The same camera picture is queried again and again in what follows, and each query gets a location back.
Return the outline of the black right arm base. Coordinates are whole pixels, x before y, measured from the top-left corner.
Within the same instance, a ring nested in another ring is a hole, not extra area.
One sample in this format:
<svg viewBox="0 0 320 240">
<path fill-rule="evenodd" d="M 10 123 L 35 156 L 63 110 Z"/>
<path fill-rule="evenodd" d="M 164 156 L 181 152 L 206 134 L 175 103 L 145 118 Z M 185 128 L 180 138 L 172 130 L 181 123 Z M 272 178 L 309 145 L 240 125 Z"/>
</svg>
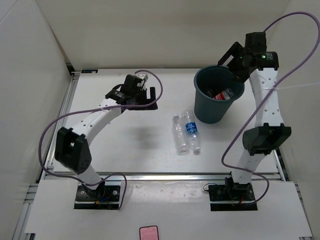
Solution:
<svg viewBox="0 0 320 240">
<path fill-rule="evenodd" d="M 207 183 L 202 190 L 209 194 L 211 212 L 258 210 L 251 183 L 235 183 L 232 177 L 225 177 L 224 184 Z"/>
</svg>

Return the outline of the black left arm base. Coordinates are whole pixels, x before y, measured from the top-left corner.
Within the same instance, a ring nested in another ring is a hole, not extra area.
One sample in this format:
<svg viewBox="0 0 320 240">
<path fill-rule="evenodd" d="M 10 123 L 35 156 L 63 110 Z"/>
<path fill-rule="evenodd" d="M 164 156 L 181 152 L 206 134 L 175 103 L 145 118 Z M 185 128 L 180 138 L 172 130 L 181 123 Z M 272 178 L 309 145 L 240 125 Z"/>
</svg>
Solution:
<svg viewBox="0 0 320 240">
<path fill-rule="evenodd" d="M 99 184 L 97 189 L 90 189 L 83 184 L 77 186 L 74 205 L 75 210 L 119 210 L 121 184 Z"/>
</svg>

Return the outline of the small bottle black label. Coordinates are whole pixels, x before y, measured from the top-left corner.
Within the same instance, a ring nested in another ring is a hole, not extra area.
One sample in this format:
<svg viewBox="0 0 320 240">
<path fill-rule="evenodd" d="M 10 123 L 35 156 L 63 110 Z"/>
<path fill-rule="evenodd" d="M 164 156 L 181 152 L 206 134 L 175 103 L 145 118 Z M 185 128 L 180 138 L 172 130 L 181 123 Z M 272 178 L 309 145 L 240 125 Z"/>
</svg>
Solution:
<svg viewBox="0 0 320 240">
<path fill-rule="evenodd" d="M 213 90 L 211 88 L 206 88 L 204 90 L 204 93 L 205 93 L 206 96 L 208 96 L 210 98 L 214 98 L 215 97 L 214 92 L 213 92 Z"/>
</svg>

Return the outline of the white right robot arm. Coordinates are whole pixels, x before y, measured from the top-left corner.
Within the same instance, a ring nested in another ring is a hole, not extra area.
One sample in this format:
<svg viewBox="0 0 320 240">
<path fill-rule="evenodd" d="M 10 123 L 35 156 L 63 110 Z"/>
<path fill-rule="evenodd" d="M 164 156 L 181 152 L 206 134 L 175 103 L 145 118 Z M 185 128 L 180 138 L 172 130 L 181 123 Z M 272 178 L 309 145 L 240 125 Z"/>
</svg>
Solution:
<svg viewBox="0 0 320 240">
<path fill-rule="evenodd" d="M 251 178 L 261 161 L 283 144 L 292 129 L 285 126 L 280 113 L 277 83 L 279 60 L 274 51 L 267 50 L 265 32 L 252 32 L 245 36 L 245 44 L 235 42 L 218 61 L 226 60 L 233 74 L 233 80 L 244 83 L 249 80 L 255 99 L 254 128 L 244 131 L 244 151 L 237 166 L 232 168 L 231 177 L 226 180 L 224 193 L 230 200 L 238 199 L 243 190 L 251 184 Z"/>
</svg>

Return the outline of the clear bottle red label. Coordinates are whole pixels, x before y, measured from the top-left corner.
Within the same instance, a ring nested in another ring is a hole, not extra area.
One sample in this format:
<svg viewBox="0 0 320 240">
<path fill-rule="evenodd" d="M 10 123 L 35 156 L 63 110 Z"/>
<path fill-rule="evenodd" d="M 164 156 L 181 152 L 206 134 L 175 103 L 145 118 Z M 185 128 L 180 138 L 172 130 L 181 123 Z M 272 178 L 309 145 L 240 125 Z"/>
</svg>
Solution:
<svg viewBox="0 0 320 240">
<path fill-rule="evenodd" d="M 214 99 L 215 100 L 221 100 L 221 101 L 226 101 L 226 100 L 230 100 L 234 97 L 235 93 L 231 88 L 226 88 L 223 91 L 221 91 L 220 93 L 218 93 Z"/>
</svg>

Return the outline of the clear unlabelled plastic bottle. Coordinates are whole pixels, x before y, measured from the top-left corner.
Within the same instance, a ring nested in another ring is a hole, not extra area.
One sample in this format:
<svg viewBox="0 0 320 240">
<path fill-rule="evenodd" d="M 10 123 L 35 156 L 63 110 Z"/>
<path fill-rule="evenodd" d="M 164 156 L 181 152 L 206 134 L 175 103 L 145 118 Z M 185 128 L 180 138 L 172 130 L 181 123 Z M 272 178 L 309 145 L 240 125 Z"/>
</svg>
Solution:
<svg viewBox="0 0 320 240">
<path fill-rule="evenodd" d="M 185 126 L 177 113 L 172 117 L 172 135 L 177 154 L 186 155 L 189 152 L 188 139 L 185 133 Z"/>
</svg>

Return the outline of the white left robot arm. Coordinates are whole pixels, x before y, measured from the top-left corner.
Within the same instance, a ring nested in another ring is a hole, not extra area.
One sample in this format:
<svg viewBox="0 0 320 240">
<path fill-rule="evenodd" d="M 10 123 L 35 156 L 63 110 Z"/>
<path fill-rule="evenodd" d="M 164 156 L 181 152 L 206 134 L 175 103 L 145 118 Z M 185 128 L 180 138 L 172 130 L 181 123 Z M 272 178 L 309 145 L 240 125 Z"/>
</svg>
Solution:
<svg viewBox="0 0 320 240">
<path fill-rule="evenodd" d="M 87 188 L 93 200 L 105 194 L 102 178 L 92 167 L 90 145 L 94 138 L 112 120 L 126 110 L 156 110 L 156 89 L 147 88 L 148 74 L 141 71 L 128 74 L 124 83 L 113 87 L 89 115 L 70 128 L 58 130 L 54 158 L 75 174 L 77 180 Z"/>
</svg>

